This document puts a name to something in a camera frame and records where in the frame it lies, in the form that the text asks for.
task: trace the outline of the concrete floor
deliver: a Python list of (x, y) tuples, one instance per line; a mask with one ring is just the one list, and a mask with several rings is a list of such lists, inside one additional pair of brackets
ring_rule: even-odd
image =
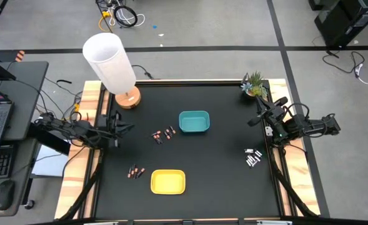
[[(137, 13), (145, 14), (146, 22), (135, 29), (114, 28), (126, 47), (277, 46), (267, 0), (127, 1)], [(313, 23), (317, 13), (307, 1), (272, 2), (285, 45), (312, 46), (320, 34)], [(0, 17), (0, 49), (82, 48), (87, 38), (100, 32), (98, 20), (92, 0), (9, 0)], [(368, 27), (355, 40), (368, 45)], [(321, 38), (314, 42), (323, 45)], [(366, 58), (361, 76), (368, 81), (368, 51), (361, 53)], [(348, 69), (349, 54), (344, 51), (340, 59), (328, 60)], [(312, 140), (331, 217), (368, 220), (368, 85), (324, 64), (324, 51), (288, 55), (300, 99), (310, 107), (311, 116), (336, 113), (342, 128), (338, 136)], [(265, 78), (287, 79), (279, 51), (130, 52), (128, 56), (161, 79), (241, 78), (255, 70)], [(47, 78), (72, 81), (66, 87), (74, 93), (82, 90), (85, 80), (97, 79), (82, 54), (27, 54), (24, 60), (49, 61)], [(140, 69), (135, 72), (138, 79), (145, 79)], [(61, 109), (70, 105), (55, 85), (45, 81), (43, 89)], [(46, 105), (57, 110), (50, 101)], [(0, 218), (0, 224), (49, 221), (60, 181), (49, 181), (52, 188), (45, 188), (43, 182), (48, 181), (42, 179), (32, 188), (33, 193), (47, 190), (45, 196), (38, 196), (46, 204)]]

